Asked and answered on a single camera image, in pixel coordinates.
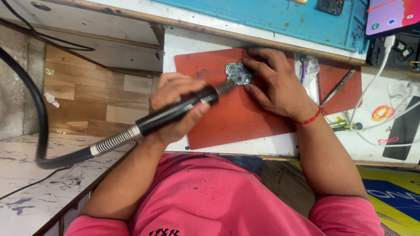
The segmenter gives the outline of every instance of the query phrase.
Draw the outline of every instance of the app icon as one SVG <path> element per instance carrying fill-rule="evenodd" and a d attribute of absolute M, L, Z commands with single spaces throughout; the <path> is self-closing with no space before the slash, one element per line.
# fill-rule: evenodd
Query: app icon
<path fill-rule="evenodd" d="M 377 28 L 379 28 L 379 23 L 376 23 L 376 24 L 372 25 L 372 29 L 373 29 L 373 30 L 375 30 L 375 29 L 377 29 Z"/>
<path fill-rule="evenodd" d="M 395 23 L 395 19 L 391 19 L 388 21 L 388 25 L 393 25 Z"/>

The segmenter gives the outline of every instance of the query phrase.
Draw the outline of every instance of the blue signboard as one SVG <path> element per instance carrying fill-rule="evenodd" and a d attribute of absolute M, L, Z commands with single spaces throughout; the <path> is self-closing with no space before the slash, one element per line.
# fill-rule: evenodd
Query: blue signboard
<path fill-rule="evenodd" d="M 420 195 L 385 180 L 363 179 L 369 195 L 420 221 Z"/>

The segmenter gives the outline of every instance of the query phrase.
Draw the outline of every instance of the coiled metal spring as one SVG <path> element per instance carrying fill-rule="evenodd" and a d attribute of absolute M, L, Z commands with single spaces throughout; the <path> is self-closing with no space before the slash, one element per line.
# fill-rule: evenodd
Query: coiled metal spring
<path fill-rule="evenodd" d="M 136 124 L 130 126 L 128 129 L 121 133 L 113 135 L 109 138 L 101 140 L 90 146 L 90 152 L 93 156 L 99 157 L 108 153 L 116 148 L 126 144 L 130 140 L 138 140 L 142 137 L 140 129 Z"/>

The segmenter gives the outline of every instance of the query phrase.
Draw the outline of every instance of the white charging cable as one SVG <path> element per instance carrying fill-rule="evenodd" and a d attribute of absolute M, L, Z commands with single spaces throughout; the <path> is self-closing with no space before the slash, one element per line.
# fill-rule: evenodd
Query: white charging cable
<path fill-rule="evenodd" d="M 369 88 L 372 86 L 372 84 L 375 82 L 375 80 L 376 80 L 376 79 L 377 79 L 377 78 L 381 75 L 381 73 L 382 73 L 382 71 L 383 71 L 383 68 L 385 67 L 385 64 L 386 64 L 386 62 L 387 62 L 387 60 L 388 60 L 389 53 L 391 52 L 391 48 L 393 47 L 394 43 L 395 43 L 395 36 L 394 36 L 394 35 L 392 35 L 392 36 L 388 36 L 388 37 L 386 37 L 386 38 L 385 38 L 385 43 L 384 43 L 384 45 L 385 45 L 385 56 L 384 56 L 384 58 L 383 58 L 382 65 L 381 65 L 381 67 L 379 68 L 378 73 L 375 75 L 375 77 L 373 77 L 373 79 L 370 81 L 370 83 L 367 85 L 367 87 L 366 87 L 366 88 L 365 88 L 365 90 L 363 91 L 362 95 L 360 96 L 359 101 L 356 103 L 356 106 L 355 106 L 355 108 L 354 108 L 354 110 L 353 110 L 352 118 L 350 119 L 350 126 L 349 126 L 350 131 L 357 132 L 357 134 L 358 134 L 358 135 L 359 135 L 359 136 L 360 136 L 363 140 L 365 140 L 366 142 L 368 142 L 368 143 L 370 143 L 370 144 L 372 144 L 372 145 L 379 146 L 379 147 L 405 147 L 405 146 L 411 146 L 411 145 L 413 145 L 414 143 L 420 142 L 420 139 L 417 139 L 417 140 L 413 141 L 413 142 L 412 142 L 412 143 L 410 143 L 410 144 L 381 145 L 381 144 L 377 144 L 377 143 L 374 143 L 374 142 L 371 142 L 371 141 L 367 140 L 367 139 L 366 139 L 366 138 L 365 138 L 365 137 L 361 134 L 361 132 L 363 132 L 363 131 L 365 131 L 365 130 L 368 130 L 368 129 L 371 129 L 371 128 L 376 128 L 376 127 L 378 127 L 378 126 L 381 126 L 381 125 L 383 125 L 383 124 L 385 124 L 385 123 L 387 123 L 387 122 L 390 122 L 390 121 L 392 121 L 392 120 L 394 120 L 394 119 L 396 119 L 396 118 L 398 118 L 398 117 L 400 117 L 400 116 L 402 116 L 402 115 L 406 114 L 407 112 L 411 111 L 412 109 L 414 109 L 415 107 L 417 107 L 418 105 L 420 105 L 420 102 L 415 103 L 413 106 L 411 106 L 410 108 L 406 109 L 406 110 L 405 110 L 404 112 L 402 112 L 401 114 L 394 116 L 392 119 L 387 119 L 386 121 L 384 121 L 384 122 L 382 122 L 382 123 L 380 123 L 380 124 L 378 124 L 378 125 L 374 125 L 374 126 L 371 126 L 371 127 L 363 128 L 363 129 L 361 129 L 361 130 L 354 130 L 354 129 L 353 129 L 353 127 L 352 127 L 352 125 L 353 125 L 353 119 L 354 119 L 354 116 L 355 116 L 355 114 L 356 114 L 357 108 L 359 107 L 360 103 L 362 102 L 363 97 L 365 96 L 365 94 L 367 93 L 367 91 L 369 90 Z"/>

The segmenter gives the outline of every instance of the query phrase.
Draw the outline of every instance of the blue silicone mat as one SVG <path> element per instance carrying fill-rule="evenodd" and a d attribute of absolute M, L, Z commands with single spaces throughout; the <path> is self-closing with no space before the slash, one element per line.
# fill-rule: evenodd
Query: blue silicone mat
<path fill-rule="evenodd" d="M 367 0 L 345 0 L 343 12 L 333 16 L 315 9 L 318 0 L 296 4 L 288 0 L 155 0 L 200 14 L 365 53 Z"/>

